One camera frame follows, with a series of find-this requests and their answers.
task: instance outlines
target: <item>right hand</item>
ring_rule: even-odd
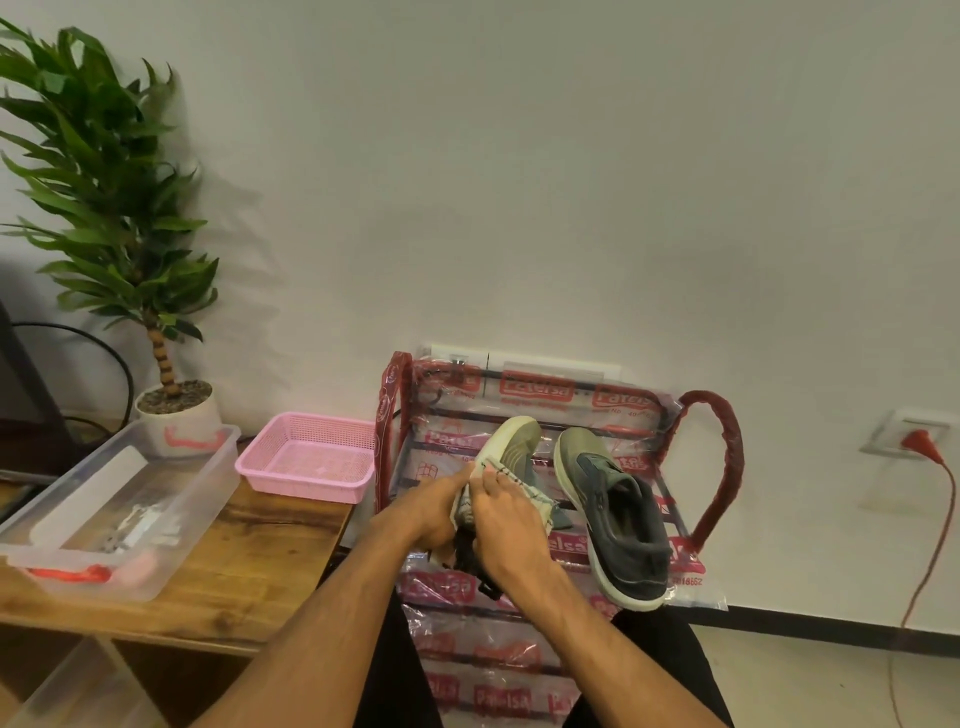
[[[543,521],[520,486],[491,466],[469,483],[477,532],[474,551],[516,603],[516,591],[532,587],[552,571]]]

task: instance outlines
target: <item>floor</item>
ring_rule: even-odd
[[[694,627],[737,728],[896,728],[887,695],[887,653],[843,644]],[[960,726],[960,660],[897,655],[905,728]],[[451,714],[447,728],[517,725]]]

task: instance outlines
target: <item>red handle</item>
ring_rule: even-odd
[[[684,418],[687,410],[693,404],[710,405],[713,414],[716,415],[720,425],[723,426],[723,439],[727,443],[720,486],[717,488],[712,503],[704,511],[704,515],[700,517],[696,528],[690,534],[690,550],[693,553],[699,553],[708,536],[713,532],[713,528],[720,521],[720,517],[727,512],[730,504],[736,498],[736,494],[740,491],[740,483],[743,481],[743,438],[740,435],[740,424],[736,420],[736,415],[733,414],[733,408],[720,395],[705,390],[694,390],[680,397],[680,404],[683,407],[680,416],[667,431],[663,438],[663,445],[657,453],[658,464],[661,464],[666,457],[673,436],[680,425],[680,420]]]
[[[57,579],[74,583],[104,584],[113,576],[113,571],[107,567],[95,564],[83,571],[63,571],[60,569],[27,569],[33,576],[41,579]]]

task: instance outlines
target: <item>wooden table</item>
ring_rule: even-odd
[[[160,595],[144,603],[53,599],[0,566],[0,683],[25,700],[90,635],[171,725],[187,725],[314,591],[351,511],[257,493],[244,479]]]

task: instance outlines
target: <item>wall socket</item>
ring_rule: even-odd
[[[930,439],[940,447],[947,439],[950,430],[958,425],[960,425],[960,417],[949,412],[937,412],[920,407],[901,407],[887,415],[860,451],[884,457],[923,460],[922,455],[900,447],[903,438],[915,429],[925,429],[930,433]]]
[[[420,349],[420,355],[469,364],[494,372],[509,371],[513,367],[519,368],[526,365],[537,373],[567,376],[580,381],[620,381],[623,375],[623,367],[619,364],[560,359],[538,354],[490,351],[460,347],[453,344],[426,344]]]

